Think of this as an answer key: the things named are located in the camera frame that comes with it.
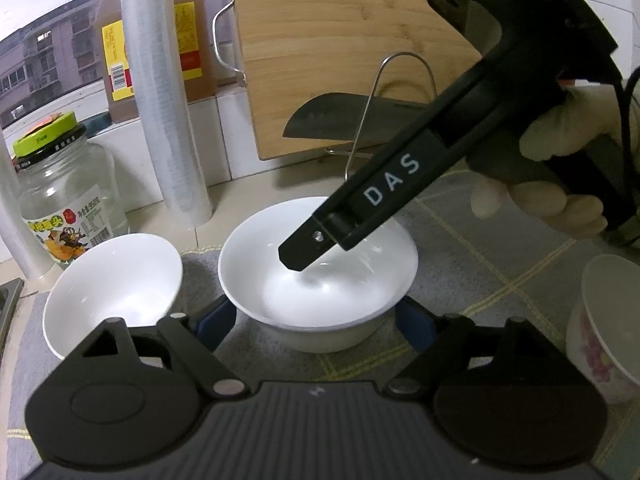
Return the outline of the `right hand white glove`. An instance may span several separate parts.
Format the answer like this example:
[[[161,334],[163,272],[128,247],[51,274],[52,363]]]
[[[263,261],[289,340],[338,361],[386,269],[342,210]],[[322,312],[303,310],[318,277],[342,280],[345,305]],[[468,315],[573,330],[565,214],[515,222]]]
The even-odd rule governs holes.
[[[521,136],[520,153],[534,162],[568,156],[600,134],[622,142],[620,110],[608,84],[570,89],[568,102],[538,118]],[[602,202],[591,195],[570,195],[546,181],[506,184],[480,176],[471,195],[476,218],[488,219],[510,197],[522,211],[551,229],[580,240],[602,233],[608,225]]]

